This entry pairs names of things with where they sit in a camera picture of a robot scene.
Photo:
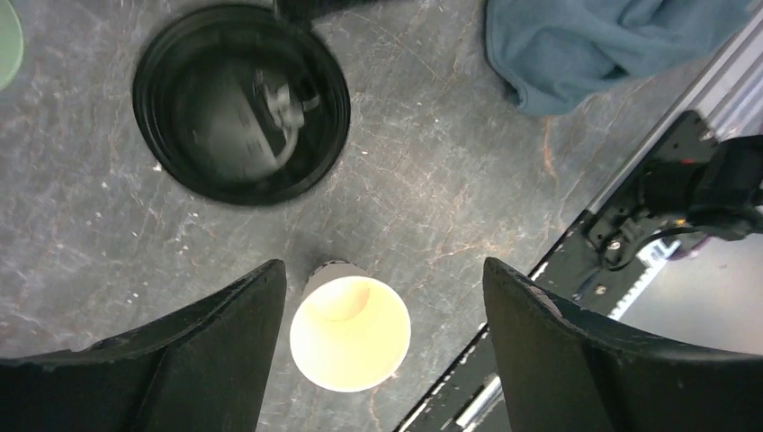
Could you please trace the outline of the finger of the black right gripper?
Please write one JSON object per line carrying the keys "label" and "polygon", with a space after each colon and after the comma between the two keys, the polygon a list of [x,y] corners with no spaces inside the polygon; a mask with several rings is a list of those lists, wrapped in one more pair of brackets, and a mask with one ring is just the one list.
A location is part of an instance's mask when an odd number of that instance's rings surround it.
{"label": "finger of the black right gripper", "polygon": [[309,23],[374,0],[273,0],[275,14],[289,23]]}

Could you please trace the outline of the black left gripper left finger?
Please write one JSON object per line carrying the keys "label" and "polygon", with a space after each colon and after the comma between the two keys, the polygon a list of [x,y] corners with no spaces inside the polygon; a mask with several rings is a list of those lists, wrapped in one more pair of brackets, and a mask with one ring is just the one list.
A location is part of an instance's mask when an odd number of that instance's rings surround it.
{"label": "black left gripper left finger", "polygon": [[3,359],[4,431],[253,431],[283,316],[272,259],[82,351]]}

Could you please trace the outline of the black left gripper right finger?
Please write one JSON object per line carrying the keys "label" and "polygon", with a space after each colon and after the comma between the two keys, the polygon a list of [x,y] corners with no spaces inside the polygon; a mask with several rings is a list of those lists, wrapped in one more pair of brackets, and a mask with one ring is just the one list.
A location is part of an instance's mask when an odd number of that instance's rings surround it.
{"label": "black left gripper right finger", "polygon": [[759,355],[630,327],[489,257],[483,296],[515,431],[759,431]]}

